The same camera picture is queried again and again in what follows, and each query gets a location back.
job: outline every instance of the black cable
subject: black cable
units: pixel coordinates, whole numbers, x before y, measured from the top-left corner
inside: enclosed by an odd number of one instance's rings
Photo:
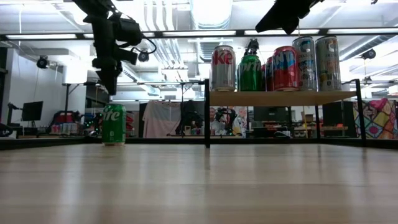
[[[155,51],[157,50],[157,47],[155,45],[155,43],[153,41],[151,41],[150,39],[148,39],[148,37],[144,36],[143,39],[148,40],[154,47],[155,49],[151,52],[147,52],[148,54],[153,54],[155,53]],[[138,49],[137,47],[133,47],[130,51],[132,52],[134,49],[136,49],[138,52],[142,52],[143,50]]]
[[[156,47],[155,43],[153,41],[151,41],[150,39],[148,39],[148,37],[146,37],[146,36],[144,36],[143,38],[148,40],[155,47],[155,49],[153,51],[151,51],[151,52],[148,52],[148,54],[155,53],[155,51],[157,50],[157,47]]]

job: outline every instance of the silver soda can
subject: silver soda can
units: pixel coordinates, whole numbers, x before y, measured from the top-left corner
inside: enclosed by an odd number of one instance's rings
[[[341,90],[340,60],[335,36],[319,38],[315,42],[317,73],[320,91]]]
[[[232,47],[217,46],[211,57],[210,83],[212,91],[235,91],[236,57]]]
[[[317,91],[317,65],[315,63],[315,43],[312,37],[300,37],[293,40],[293,47],[297,53],[298,75],[301,91]]]

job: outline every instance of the green soda can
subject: green soda can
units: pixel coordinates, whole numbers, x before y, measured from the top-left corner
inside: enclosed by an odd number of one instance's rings
[[[104,108],[102,142],[105,146],[120,146],[126,141],[126,109],[123,105],[108,104]]]
[[[262,87],[265,80],[262,78],[261,61],[257,55],[244,56],[240,70],[240,91],[264,91]]]

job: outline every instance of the pipe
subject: pipe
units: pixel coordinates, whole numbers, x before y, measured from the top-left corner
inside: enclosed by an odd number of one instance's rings
[[[69,22],[70,25],[72,25],[74,28],[76,28],[78,31],[80,32],[84,32],[84,30],[82,28],[79,27],[79,25],[75,22],[70,20],[60,9],[56,4],[51,4],[52,7],[55,9],[55,11],[58,13],[58,15],[60,15],[61,17],[63,17],[67,22]]]
[[[144,0],[136,0],[136,2],[137,2],[136,9],[137,9],[138,12],[141,12],[141,13],[138,14],[138,13],[136,13],[137,12],[136,10],[133,10],[131,12],[130,16],[131,17],[136,16],[136,21],[139,24],[141,24],[140,27],[141,27],[142,31],[148,31],[148,27],[147,27],[147,24],[145,22],[145,4],[144,4]],[[151,43],[149,43],[147,40],[146,40],[146,44],[147,44],[149,50],[153,51],[155,49],[155,47]],[[158,51],[154,52],[153,56],[156,58],[156,60],[159,63],[161,63],[163,65],[164,68],[167,68],[167,64],[160,59],[160,55],[159,55]]]
[[[398,17],[386,24],[386,27],[396,26],[398,26]],[[364,52],[367,52],[373,47],[382,44],[395,36],[396,35],[377,35],[375,37],[364,37],[340,52],[340,62],[363,54]]]
[[[159,28],[159,30],[166,30],[166,28],[164,26],[164,22],[163,22],[163,3],[162,3],[162,0],[156,0],[156,25]],[[172,60],[174,61],[174,64],[177,64],[178,63],[177,62],[177,56],[176,56],[175,51],[174,51],[174,49],[172,47],[172,44],[170,43],[170,39],[162,39],[160,41],[163,43],[163,45],[166,45],[169,48],[170,53],[172,55]]]
[[[165,0],[166,2],[166,26],[168,30],[175,30],[173,25],[173,5],[172,0]],[[171,46],[175,53],[177,54],[177,60],[180,64],[180,68],[184,68],[184,61],[182,59],[180,48],[176,39],[171,40]]]
[[[196,29],[227,29],[232,13],[232,0],[190,0],[191,18]],[[200,59],[210,61],[214,48],[222,40],[214,43],[198,43]]]
[[[134,71],[132,71],[128,66],[124,64],[124,62],[122,62],[122,67],[123,67],[123,74],[125,74],[127,77],[131,78],[135,82],[143,82],[142,80],[140,80],[140,78]],[[160,96],[160,89],[158,88],[146,85],[142,85],[140,87],[150,95]]]
[[[154,6],[153,6],[153,2],[152,0],[147,0],[147,26],[149,28],[149,30],[156,30],[156,27],[154,25]],[[157,46],[157,50],[160,52],[159,57],[165,61],[165,63],[172,68],[173,67],[173,63],[171,62],[171,59],[167,53],[167,51],[164,49],[163,44],[159,41],[159,40],[153,40]]]

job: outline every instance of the ceiling light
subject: ceiling light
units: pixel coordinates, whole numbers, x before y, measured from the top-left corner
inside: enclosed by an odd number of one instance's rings
[[[398,28],[330,29],[328,34],[388,34],[395,32],[398,32]]]
[[[94,34],[83,34],[88,39],[94,39]]]
[[[234,42],[233,39],[189,39],[188,43],[227,43]]]
[[[58,4],[58,3],[63,3],[63,0],[51,0],[51,1],[38,1],[38,0],[0,1],[0,4]]]
[[[181,83],[177,83],[177,82],[147,82],[145,83],[147,85],[181,85]]]
[[[144,36],[146,36],[146,37],[154,37],[155,36],[155,33],[153,33],[153,32],[142,32],[142,34],[144,34]]]
[[[118,83],[118,86],[120,85],[133,86],[133,85],[138,85],[138,83]]]
[[[207,30],[207,31],[176,31],[176,32],[164,32],[163,36],[227,36],[227,35],[235,35],[235,30]]]
[[[20,34],[6,37],[10,40],[76,39],[75,34]]]
[[[318,34],[318,29],[303,29],[300,30],[300,34],[309,35],[309,34]],[[299,34],[299,30],[295,30],[292,32],[293,35]],[[284,30],[267,30],[264,32],[257,33],[255,30],[245,30],[244,35],[286,35]]]

